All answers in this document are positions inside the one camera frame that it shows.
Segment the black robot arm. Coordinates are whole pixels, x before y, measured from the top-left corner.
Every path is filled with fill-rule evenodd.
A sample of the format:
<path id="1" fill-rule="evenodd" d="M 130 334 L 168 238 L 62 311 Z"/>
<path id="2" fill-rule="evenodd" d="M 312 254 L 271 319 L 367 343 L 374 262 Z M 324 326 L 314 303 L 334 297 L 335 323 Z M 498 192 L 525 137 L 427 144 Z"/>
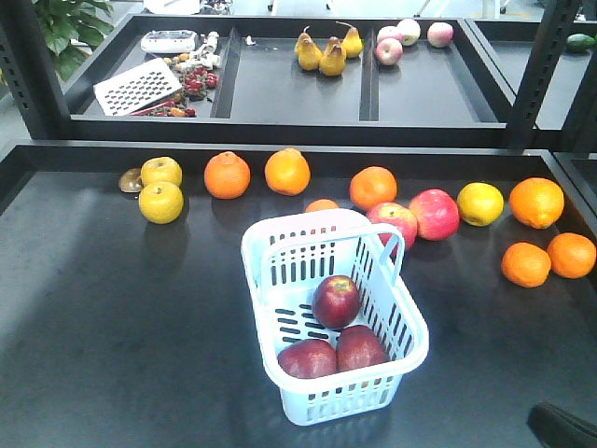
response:
<path id="1" fill-rule="evenodd" d="M 527 426 L 543 447 L 594 448 L 596 425 L 549 402 L 532 407 Z"/>

